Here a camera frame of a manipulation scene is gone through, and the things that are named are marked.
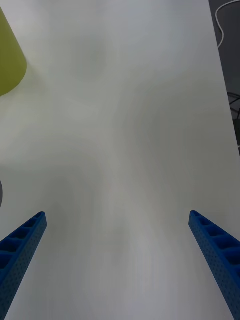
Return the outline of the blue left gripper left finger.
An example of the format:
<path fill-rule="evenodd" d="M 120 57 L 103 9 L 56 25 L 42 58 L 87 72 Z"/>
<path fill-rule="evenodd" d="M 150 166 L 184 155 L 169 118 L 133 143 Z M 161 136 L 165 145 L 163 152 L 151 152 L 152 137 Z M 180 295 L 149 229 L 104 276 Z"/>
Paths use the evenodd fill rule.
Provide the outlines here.
<path fill-rule="evenodd" d="M 4 320 L 47 228 L 41 211 L 0 242 L 0 319 Z"/>

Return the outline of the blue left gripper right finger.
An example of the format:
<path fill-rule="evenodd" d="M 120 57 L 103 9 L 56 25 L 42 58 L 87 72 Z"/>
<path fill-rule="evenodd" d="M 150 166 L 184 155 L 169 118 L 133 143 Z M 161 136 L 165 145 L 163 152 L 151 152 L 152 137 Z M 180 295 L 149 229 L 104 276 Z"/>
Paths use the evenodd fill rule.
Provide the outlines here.
<path fill-rule="evenodd" d="M 188 225 L 235 320 L 240 319 L 240 242 L 195 210 Z"/>

